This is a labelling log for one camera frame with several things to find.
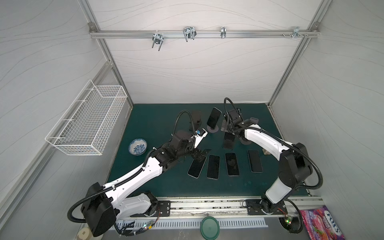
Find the black phone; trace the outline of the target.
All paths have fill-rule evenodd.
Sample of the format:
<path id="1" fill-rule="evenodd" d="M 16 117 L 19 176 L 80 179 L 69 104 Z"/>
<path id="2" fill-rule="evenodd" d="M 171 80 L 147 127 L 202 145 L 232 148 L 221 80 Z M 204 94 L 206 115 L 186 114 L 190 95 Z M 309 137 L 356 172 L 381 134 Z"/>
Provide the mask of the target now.
<path id="1" fill-rule="evenodd" d="M 207 121 L 207 126 L 214 130 L 217 126 L 217 123 L 220 119 L 221 114 L 222 114 L 222 111 L 220 111 L 216 107 L 213 107 L 211 114 L 210 114 L 208 121 Z"/>
<path id="2" fill-rule="evenodd" d="M 190 177 L 198 179 L 205 165 L 206 160 L 207 160 L 207 157 L 204 157 L 201 160 L 193 160 L 188 170 L 188 175 Z"/>

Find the green-edged phone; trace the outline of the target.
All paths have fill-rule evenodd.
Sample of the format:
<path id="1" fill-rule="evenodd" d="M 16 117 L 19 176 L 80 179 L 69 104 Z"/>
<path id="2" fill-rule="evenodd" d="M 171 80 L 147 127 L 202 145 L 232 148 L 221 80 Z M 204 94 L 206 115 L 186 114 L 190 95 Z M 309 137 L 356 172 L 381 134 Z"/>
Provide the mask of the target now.
<path id="1" fill-rule="evenodd" d="M 250 163 L 250 168 L 252 173 L 262 173 L 263 166 L 260 158 L 259 151 L 257 150 L 248 150 L 248 158 Z"/>
<path id="2" fill-rule="evenodd" d="M 218 180 L 220 174 L 220 157 L 216 155 L 209 156 L 207 178 Z"/>

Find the cracked phone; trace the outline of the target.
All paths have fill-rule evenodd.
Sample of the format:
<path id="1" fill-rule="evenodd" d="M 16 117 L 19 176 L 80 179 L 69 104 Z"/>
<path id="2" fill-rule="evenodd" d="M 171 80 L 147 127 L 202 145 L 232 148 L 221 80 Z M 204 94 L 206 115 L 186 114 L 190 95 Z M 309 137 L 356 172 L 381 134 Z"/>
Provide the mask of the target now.
<path id="1" fill-rule="evenodd" d="M 235 153 L 226 153 L 225 154 L 225 160 L 226 160 L 226 166 L 227 166 L 227 173 L 229 176 L 239 176 L 239 165 L 237 156 Z"/>

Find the grey round stand front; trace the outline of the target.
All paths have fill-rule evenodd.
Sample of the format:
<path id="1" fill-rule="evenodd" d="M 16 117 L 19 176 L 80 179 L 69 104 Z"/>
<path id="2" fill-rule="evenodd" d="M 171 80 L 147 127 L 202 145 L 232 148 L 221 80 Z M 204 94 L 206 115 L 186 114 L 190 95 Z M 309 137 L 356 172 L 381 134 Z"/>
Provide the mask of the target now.
<path id="1" fill-rule="evenodd" d="M 253 124 L 253 125 L 257 125 L 258 122 L 259 122 L 259 119 L 256 119 L 256 118 L 249 118 L 250 122 Z"/>

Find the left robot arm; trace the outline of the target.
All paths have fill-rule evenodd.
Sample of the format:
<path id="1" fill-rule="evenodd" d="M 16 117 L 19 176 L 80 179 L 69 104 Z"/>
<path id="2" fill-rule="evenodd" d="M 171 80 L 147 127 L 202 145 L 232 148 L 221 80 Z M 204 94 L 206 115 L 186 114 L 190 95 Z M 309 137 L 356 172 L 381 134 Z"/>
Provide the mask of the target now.
<path id="1" fill-rule="evenodd" d="M 118 220 L 137 214 L 152 215 L 156 212 L 158 200 L 150 192 L 138 196 L 130 195 L 148 181 L 174 167 L 182 157 L 190 156 L 197 162 L 206 159 L 207 151 L 198 149 L 199 143 L 207 136 L 203 128 L 193 131 L 173 130 L 171 139 L 154 148 L 144 162 L 124 176 L 100 185 L 89 187 L 86 196 L 73 204 L 67 218 L 73 223 L 86 223 L 94 237 L 109 230 Z"/>

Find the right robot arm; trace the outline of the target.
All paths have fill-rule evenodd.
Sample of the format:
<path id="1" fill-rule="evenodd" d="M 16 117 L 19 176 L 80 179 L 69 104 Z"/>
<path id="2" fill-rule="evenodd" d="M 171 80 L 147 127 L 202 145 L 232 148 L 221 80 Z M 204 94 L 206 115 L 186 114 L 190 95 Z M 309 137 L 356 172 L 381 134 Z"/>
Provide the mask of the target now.
<path id="1" fill-rule="evenodd" d="M 255 118 L 244 119 L 230 98 L 224 98 L 225 129 L 242 143 L 255 143 L 279 162 L 278 177 L 256 204 L 265 214 L 271 215 L 278 206 L 298 189 L 317 190 L 324 178 L 320 168 L 309 157 L 305 145 L 292 144 L 269 133 L 258 125 Z"/>

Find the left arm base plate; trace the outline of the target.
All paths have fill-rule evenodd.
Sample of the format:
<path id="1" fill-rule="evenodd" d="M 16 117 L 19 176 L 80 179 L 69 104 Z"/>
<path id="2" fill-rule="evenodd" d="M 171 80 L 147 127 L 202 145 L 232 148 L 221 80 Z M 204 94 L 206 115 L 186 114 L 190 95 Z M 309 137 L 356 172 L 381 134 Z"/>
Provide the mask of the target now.
<path id="1" fill-rule="evenodd" d="M 158 201 L 150 205 L 149 209 L 142 214 L 131 215 L 131 217 L 169 217 L 171 212 L 170 201 Z"/>

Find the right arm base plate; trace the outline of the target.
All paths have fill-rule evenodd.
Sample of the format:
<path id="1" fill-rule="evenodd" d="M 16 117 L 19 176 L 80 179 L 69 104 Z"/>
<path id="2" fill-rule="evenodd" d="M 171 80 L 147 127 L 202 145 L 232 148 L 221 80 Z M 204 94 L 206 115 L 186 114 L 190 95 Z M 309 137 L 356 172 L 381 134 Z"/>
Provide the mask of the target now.
<path id="1" fill-rule="evenodd" d="M 287 215 L 288 211 L 284 201 L 273 204 L 268 199 L 245 200 L 248 215 Z"/>

